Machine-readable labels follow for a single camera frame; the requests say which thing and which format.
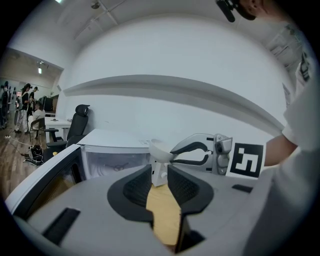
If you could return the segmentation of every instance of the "ceiling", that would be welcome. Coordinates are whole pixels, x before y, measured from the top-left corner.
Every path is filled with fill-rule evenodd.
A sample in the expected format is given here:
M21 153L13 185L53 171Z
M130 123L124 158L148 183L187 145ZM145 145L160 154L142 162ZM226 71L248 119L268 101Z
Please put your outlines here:
M42 60L37 59L35 57L31 57L25 53L20 51L7 48L3 57L1 59L2 63L12 62L14 61L19 62L20 64L28 65L29 67L34 67L34 74L38 75L38 68L42 69L43 76L48 77L51 80L55 80L56 77L60 76L61 70L55 66L48 65L47 63L40 63Z
M249 21L233 11L235 22L230 23L215 0L62 0L61 3L50 1L54 4L54 8L49 8L54 22L80 47L89 44L114 26L133 19L160 14L198 15L226 23L247 37L259 41L270 51L280 46L276 53L272 53L287 68L295 81L294 73L300 61L301 49L299 45L294 49L288 48L288 45L296 45L292 44L296 39L291 35L284 36L287 33L284 29L287 24L284 22L262 19ZM99 7L91 8L97 1Z
M63 0L56 22L72 34L81 46L88 44L101 33L124 22L159 14L191 14L212 18L233 26L238 31L266 45L284 24L248 21L236 11L236 21L230 23L218 8L215 0L100 0L107 8L91 8L92 0Z

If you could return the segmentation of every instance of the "white table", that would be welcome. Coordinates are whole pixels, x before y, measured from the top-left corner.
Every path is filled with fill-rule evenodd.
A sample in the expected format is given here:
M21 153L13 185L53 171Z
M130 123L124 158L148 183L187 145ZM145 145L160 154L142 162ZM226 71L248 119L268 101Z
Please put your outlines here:
M53 112L45 112L45 116L55 117L55 116L56 116L56 113L53 113Z
M148 149L149 142L145 138L124 131L94 129L77 144L109 148Z
M64 141L67 141L67 135L69 132L69 128L71 126L71 122L68 122L58 117L55 118L50 116L46 116L44 118L44 122L45 122L46 129L50 129L50 128L58 129L59 131L55 133L55 136L62 137ZM45 140L47 143L50 142L49 132L45 133Z

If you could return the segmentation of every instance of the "white wall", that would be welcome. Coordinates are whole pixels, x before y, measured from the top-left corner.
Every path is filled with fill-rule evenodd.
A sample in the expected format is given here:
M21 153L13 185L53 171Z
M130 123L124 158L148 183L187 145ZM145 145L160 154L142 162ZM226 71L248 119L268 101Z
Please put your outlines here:
M51 92L50 92L52 97L53 97L53 96L56 96L56 95L58 95L58 94L60 93L60 91L59 91L59 89L58 89L58 84L59 84L60 76L61 76L61 75L58 75L58 76L55 78L54 82L53 82L53 86L52 86Z
M195 133L221 133L248 143L265 143L273 136L226 115L186 104L121 95L67 97L66 118L79 104L89 107L86 133L94 128L124 131L142 138L160 139L175 145Z
M291 83L286 70L261 44L212 19L161 15L121 24L81 51L67 87L104 84L108 78L128 75L208 83L286 123L282 83Z
M8 47L62 69L71 65L80 46L71 33L56 24L62 8L54 0L42 1L19 27Z
M50 95L50 91L55 82L51 76L46 75L45 73L39 74L36 66L9 58L1 63L0 77L49 89L48 95Z
M6 79L3 77L0 77L0 85L4 85L5 82L8 81L8 85L11 87L11 91L17 90L17 88L19 87L19 81L15 81L15 80L10 80L10 79Z

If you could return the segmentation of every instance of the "chair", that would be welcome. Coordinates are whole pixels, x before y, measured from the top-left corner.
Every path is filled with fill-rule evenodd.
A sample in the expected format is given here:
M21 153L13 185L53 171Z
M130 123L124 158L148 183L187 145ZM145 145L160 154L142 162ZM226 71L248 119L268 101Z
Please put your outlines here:
M72 123L67 135L67 141L73 137L73 136L80 136L83 135L85 128L88 123L88 107L90 105L78 105L75 108L75 114L72 118ZM46 144L47 148L57 148L57 150L65 149L67 141L64 141L62 137L56 137L55 132L58 132L58 129L45 129L46 133L51 133L51 136L53 138L53 142L49 142Z
M30 124L30 142L31 142L31 132L35 131L36 132L36 136L38 137L38 141L39 141L39 145L40 144L40 131L45 131L45 119L44 118L39 118L37 120L32 121L32 123Z
M77 136L72 136L71 138L68 139L65 147L69 147L73 144L77 144L79 141L81 141L86 135L77 135ZM62 147L49 147L47 149L43 150L43 162L48 161L49 159L51 159L54 156L54 152L61 152L62 150L64 150L64 148Z

